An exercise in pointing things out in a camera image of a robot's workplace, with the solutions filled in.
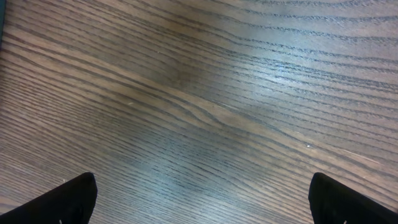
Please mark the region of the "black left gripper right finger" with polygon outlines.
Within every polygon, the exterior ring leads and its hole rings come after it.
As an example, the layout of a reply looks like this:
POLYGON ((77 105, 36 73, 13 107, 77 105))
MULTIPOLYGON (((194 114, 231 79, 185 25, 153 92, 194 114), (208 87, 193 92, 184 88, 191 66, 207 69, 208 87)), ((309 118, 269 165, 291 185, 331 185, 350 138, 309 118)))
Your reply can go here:
POLYGON ((314 224, 397 224, 397 213, 316 172, 308 192, 314 224))

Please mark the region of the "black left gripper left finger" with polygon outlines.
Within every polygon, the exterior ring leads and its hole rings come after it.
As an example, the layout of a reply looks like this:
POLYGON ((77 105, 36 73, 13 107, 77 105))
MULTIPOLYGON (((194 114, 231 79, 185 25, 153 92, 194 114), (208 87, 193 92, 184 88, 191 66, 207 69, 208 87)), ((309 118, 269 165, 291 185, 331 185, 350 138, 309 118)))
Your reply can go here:
POLYGON ((85 172, 53 190, 1 215, 1 224, 88 224, 98 189, 85 172))

